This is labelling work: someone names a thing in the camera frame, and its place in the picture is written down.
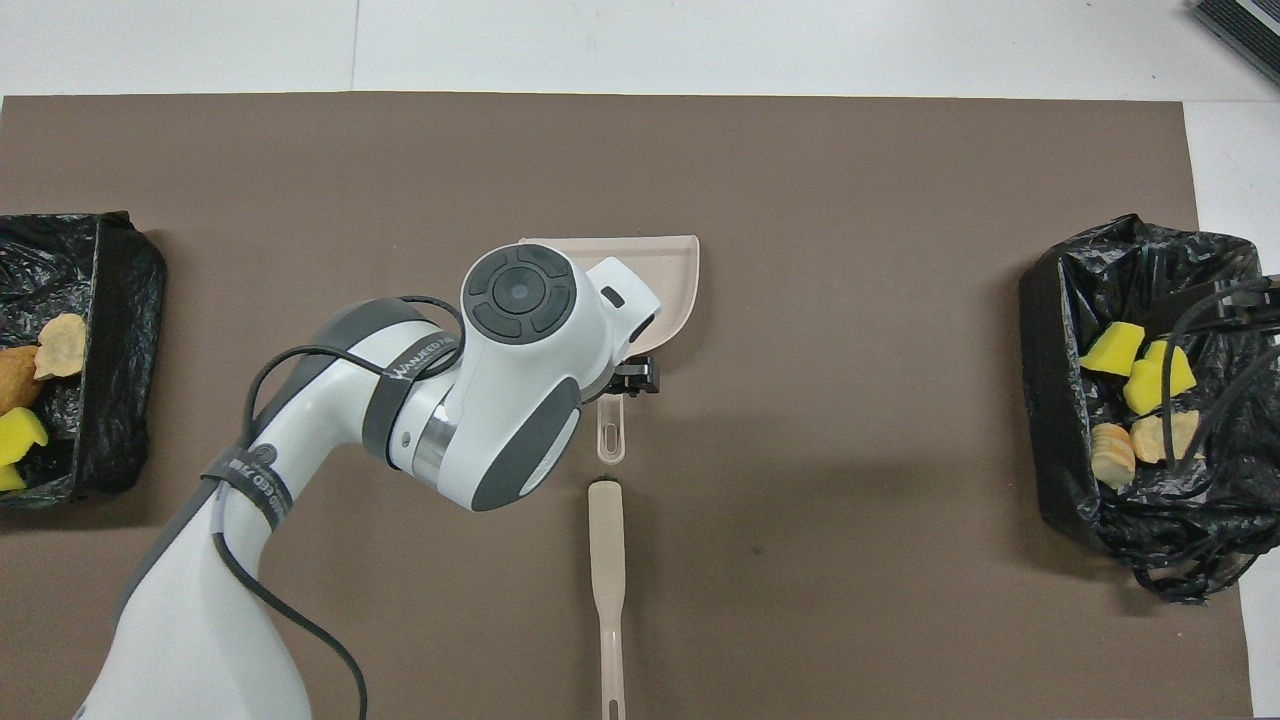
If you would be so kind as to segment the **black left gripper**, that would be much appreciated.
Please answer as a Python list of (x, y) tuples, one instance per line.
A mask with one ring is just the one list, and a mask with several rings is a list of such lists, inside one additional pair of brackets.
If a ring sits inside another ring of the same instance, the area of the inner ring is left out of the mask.
[(590, 387), (582, 388), (582, 402), (593, 404), (604, 395), (657, 395), (660, 392), (660, 369), (654, 357), (628, 357), (618, 365), (618, 373), (602, 375)]

